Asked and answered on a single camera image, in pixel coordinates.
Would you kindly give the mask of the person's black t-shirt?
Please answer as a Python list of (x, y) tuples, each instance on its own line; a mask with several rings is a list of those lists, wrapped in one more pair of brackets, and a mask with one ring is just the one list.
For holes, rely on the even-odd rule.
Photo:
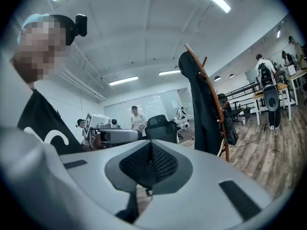
[(17, 127), (54, 146), (58, 155), (84, 152), (58, 112), (37, 90), (32, 90)]

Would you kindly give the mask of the black metal railing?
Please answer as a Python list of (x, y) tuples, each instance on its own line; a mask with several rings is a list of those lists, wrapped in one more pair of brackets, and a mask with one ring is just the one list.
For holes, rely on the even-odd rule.
[(237, 99), (237, 98), (241, 98), (241, 97), (244, 97), (246, 95), (249, 95), (249, 94), (253, 94), (257, 88), (260, 86), (259, 83), (257, 82), (254, 82), (252, 84), (248, 84), (248, 85), (245, 85), (237, 90), (234, 90), (234, 91), (231, 91), (227, 94), (225, 94), (225, 97), (230, 101), (230, 100), (234, 100), (234, 99)]

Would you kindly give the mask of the black mesh office chair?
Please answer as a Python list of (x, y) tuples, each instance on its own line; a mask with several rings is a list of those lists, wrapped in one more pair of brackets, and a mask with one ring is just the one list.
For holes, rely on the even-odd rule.
[(165, 115), (149, 118), (145, 134), (148, 139), (158, 139), (177, 144), (177, 124), (174, 121), (168, 121)]

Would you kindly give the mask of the grey oval backpack device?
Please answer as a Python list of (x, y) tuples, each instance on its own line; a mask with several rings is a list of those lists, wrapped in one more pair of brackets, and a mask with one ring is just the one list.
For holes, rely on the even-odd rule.
[(275, 85), (263, 88), (264, 101), (268, 111), (275, 112), (279, 106), (279, 94)]

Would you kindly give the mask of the wooden desk with white legs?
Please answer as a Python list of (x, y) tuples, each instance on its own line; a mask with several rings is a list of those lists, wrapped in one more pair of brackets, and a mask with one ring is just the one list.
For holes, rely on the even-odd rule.
[[(288, 85), (285, 83), (277, 83), (277, 89), (279, 94), (281, 95), (281, 100), (280, 100), (280, 105), (281, 108), (283, 109), (288, 109), (288, 120), (292, 120), (292, 113), (291, 113), (291, 97), (289, 94), (288, 90)], [(264, 98), (263, 90), (258, 90), (254, 93), (252, 99), (254, 102), (254, 107), (255, 107), (255, 112), (256, 112), (256, 117), (257, 117), (257, 125), (260, 125), (260, 114), (261, 114), (261, 109), (260, 109), (260, 104), (259, 101), (260, 99)]]
[(307, 74), (307, 69), (300, 70), (296, 74), (294, 74), (294, 75), (292, 75), (290, 77), (286, 77), (286, 79), (288, 81), (290, 81), (290, 83), (291, 83), (291, 85), (293, 87), (296, 106), (298, 106), (298, 100), (297, 100), (297, 94), (296, 94), (294, 80), (299, 79), (300, 77), (303, 77), (305, 74)]

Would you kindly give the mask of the black and white backpack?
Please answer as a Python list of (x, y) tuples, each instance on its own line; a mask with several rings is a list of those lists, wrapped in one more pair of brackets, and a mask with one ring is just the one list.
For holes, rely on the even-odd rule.
[(276, 85), (274, 72), (267, 64), (260, 63), (258, 66), (258, 71), (259, 71), (260, 85), (263, 89)]

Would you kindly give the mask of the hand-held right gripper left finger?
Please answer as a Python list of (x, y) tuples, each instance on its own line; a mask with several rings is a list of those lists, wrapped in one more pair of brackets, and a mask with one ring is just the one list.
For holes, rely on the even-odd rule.
[(49, 144), (0, 127), (0, 176), (13, 202), (39, 230), (148, 230), (123, 220), (130, 195), (117, 191), (101, 168), (76, 165)]

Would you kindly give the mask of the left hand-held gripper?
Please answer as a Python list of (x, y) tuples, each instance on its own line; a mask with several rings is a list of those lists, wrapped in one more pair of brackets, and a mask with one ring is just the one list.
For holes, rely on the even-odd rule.
[(84, 121), (83, 135), (86, 140), (86, 145), (90, 147), (91, 150), (96, 150), (102, 146), (96, 146), (96, 143), (101, 140), (101, 129), (106, 129), (105, 143), (107, 144), (126, 144), (142, 140), (142, 131), (138, 129), (118, 129), (118, 122), (116, 119), (89, 112)]

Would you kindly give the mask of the white and black robot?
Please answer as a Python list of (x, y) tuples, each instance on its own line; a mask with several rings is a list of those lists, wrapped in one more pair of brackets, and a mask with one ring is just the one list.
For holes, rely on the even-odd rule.
[(184, 107), (181, 106), (180, 108), (177, 109), (176, 116), (178, 120), (182, 120), (187, 118), (189, 115), (185, 112)]

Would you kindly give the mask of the black hanging coat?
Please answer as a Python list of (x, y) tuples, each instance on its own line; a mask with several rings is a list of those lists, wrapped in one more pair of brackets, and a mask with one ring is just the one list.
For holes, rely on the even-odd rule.
[(200, 69), (190, 52), (184, 52), (178, 61), (181, 74), (190, 82), (194, 128), (194, 149), (217, 155), (222, 142), (218, 114), (207, 80), (200, 75)]

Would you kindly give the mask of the brown wooden coat rack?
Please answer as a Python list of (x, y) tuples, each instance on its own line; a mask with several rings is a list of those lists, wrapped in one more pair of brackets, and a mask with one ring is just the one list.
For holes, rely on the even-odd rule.
[(207, 80), (208, 85), (209, 85), (210, 90), (211, 90), (211, 93), (212, 93), (214, 104), (216, 106), (216, 111), (217, 111), (218, 118), (219, 118), (217, 120), (217, 122), (219, 123), (220, 133), (221, 133), (221, 136), (222, 136), (221, 147), (220, 147), (220, 150), (219, 150), (217, 156), (219, 157), (220, 154), (224, 151), (225, 152), (225, 160), (229, 161), (229, 146), (228, 146), (228, 142), (227, 142), (227, 139), (226, 139), (226, 131), (225, 131), (225, 128), (224, 128), (224, 114), (222, 113), (222, 109), (221, 109), (218, 97), (215, 93), (213, 85), (210, 82), (209, 77), (207, 76), (204, 68), (202, 67), (202, 64), (199, 62), (198, 58), (195, 56), (195, 54), (193, 53), (193, 51), (191, 50), (191, 48), (187, 44), (185, 44), (185, 47), (187, 48), (187, 51), (190, 52), (193, 59), (197, 63), (197, 65), (200, 69), (200, 75), (203, 76)]

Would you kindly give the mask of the person's left forearm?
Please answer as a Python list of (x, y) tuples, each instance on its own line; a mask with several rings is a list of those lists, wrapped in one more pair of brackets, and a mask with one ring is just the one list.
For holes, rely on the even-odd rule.
[(92, 137), (89, 145), (92, 150), (102, 150), (104, 144), (100, 138), (100, 134), (98, 134), (96, 137)]

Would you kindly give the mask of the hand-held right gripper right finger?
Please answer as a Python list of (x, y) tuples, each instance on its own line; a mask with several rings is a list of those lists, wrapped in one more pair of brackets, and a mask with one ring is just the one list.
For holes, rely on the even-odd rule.
[(189, 159), (192, 174), (178, 191), (153, 195), (136, 220), (137, 228), (225, 230), (243, 223), (243, 218), (220, 186), (225, 181), (234, 182), (260, 210), (272, 202), (272, 197), (261, 185), (216, 155), (166, 141), (157, 143)]

